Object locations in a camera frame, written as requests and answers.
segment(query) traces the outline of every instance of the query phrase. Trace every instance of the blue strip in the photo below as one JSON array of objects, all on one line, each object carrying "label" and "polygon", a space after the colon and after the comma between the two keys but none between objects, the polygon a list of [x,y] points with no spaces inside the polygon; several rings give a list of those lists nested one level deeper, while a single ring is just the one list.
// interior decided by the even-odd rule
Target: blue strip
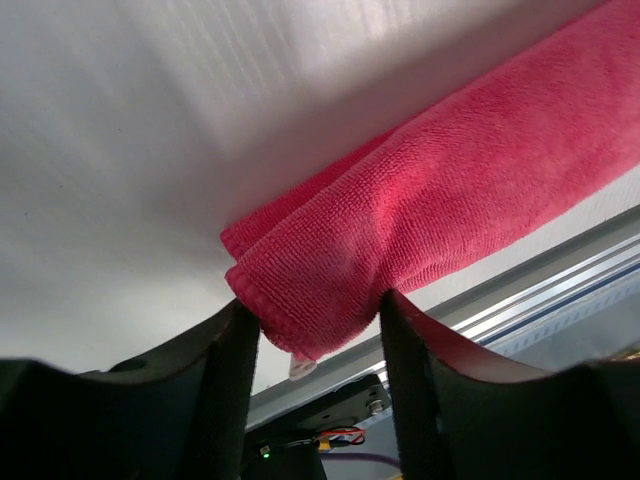
[{"label": "blue strip", "polygon": [[627,268],[626,270],[623,270],[621,272],[616,273],[615,275],[612,275],[611,277],[602,280],[599,283],[596,283],[595,285],[590,286],[589,288],[576,293],[575,295],[572,295],[571,297],[557,303],[556,305],[547,308],[546,310],[543,310],[542,312],[536,313],[535,315],[532,315],[531,317],[528,317],[526,319],[524,319],[523,321],[517,323],[516,325],[512,325],[511,327],[503,330],[500,333],[496,333],[495,335],[493,335],[492,337],[489,337],[485,340],[482,340],[480,342],[478,342],[480,345],[486,347],[487,345],[500,340],[501,338],[504,338],[508,335],[511,335],[512,333],[516,332],[517,330],[521,329],[522,327],[526,327],[527,325],[535,322],[536,320],[541,319],[542,317],[549,315],[552,312],[555,312],[556,310],[569,305],[571,302],[575,302],[576,300],[579,300],[580,298],[589,295],[590,293],[595,292],[596,290],[612,283],[615,282],[616,280],[621,279],[622,277],[624,277],[625,275],[629,275],[630,273],[635,272],[636,270],[640,269],[640,263],[637,263],[629,268]]}]

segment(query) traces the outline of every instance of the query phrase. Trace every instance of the table surface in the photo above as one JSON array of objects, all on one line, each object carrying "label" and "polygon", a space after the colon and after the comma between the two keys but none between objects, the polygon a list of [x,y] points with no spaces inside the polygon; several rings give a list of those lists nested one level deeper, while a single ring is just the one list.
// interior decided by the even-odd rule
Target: table surface
[{"label": "table surface", "polygon": [[[5,2],[0,355],[102,369],[197,324],[232,298],[224,226],[598,3]],[[636,169],[412,300],[640,203],[639,185]],[[263,339],[254,390],[287,370]]]}]

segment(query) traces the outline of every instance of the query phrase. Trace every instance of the screw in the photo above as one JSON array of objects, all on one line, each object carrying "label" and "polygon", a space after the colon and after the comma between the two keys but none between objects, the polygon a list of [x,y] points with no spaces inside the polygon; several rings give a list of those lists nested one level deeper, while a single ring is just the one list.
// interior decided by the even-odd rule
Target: screw
[{"label": "screw", "polygon": [[369,407],[369,411],[371,412],[371,415],[377,415],[381,413],[382,410],[384,410],[384,405],[382,405],[382,400],[373,400],[367,404],[367,407]]}]

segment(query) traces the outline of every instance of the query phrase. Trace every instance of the white tag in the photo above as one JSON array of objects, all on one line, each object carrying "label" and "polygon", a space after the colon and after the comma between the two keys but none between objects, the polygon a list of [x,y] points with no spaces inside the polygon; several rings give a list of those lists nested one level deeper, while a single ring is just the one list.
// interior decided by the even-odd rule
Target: white tag
[{"label": "white tag", "polygon": [[313,372],[318,364],[313,360],[307,360],[306,358],[299,358],[291,354],[291,363],[289,365],[289,380],[295,382],[302,377],[306,377]]}]

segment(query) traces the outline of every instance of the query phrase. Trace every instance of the pink cloth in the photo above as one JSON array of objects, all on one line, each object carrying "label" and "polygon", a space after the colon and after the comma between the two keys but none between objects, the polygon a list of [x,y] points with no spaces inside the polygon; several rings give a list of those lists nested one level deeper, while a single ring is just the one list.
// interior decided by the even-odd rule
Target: pink cloth
[{"label": "pink cloth", "polygon": [[612,0],[232,225],[226,278],[316,360],[389,288],[506,247],[639,160],[640,1]]}]

